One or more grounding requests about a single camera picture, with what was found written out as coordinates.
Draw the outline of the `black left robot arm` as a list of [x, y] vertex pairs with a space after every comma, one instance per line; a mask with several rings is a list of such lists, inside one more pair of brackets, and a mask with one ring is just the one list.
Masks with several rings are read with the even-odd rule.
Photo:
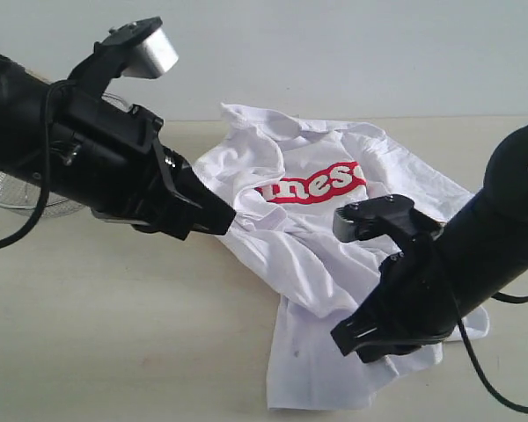
[[33, 185], [49, 176], [51, 192], [143, 233], [225, 234], [234, 209], [161, 143], [163, 120], [104, 99], [124, 63], [96, 49], [49, 84], [0, 55], [0, 171]]

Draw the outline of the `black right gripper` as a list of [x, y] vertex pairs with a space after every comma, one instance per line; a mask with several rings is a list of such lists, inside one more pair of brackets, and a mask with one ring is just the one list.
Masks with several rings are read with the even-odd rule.
[[423, 238], [411, 251], [381, 265], [380, 281], [358, 310], [330, 335], [342, 356], [363, 363], [407, 355], [447, 339], [461, 320], [453, 262], [462, 242], [449, 236]]

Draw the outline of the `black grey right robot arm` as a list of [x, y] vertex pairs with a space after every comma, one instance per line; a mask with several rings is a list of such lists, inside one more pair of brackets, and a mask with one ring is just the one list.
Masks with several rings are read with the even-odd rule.
[[488, 161], [482, 188], [445, 224], [393, 193], [334, 213], [344, 242], [390, 237], [380, 280], [331, 332], [343, 355], [370, 363], [448, 338], [458, 322], [528, 269], [528, 125]]

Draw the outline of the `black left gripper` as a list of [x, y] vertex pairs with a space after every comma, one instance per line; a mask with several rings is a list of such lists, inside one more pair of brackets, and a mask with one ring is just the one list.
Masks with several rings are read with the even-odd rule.
[[72, 81], [40, 98], [39, 206], [55, 193], [109, 222], [184, 240], [223, 236], [236, 212], [159, 140], [162, 120], [134, 105], [127, 112], [88, 99]]

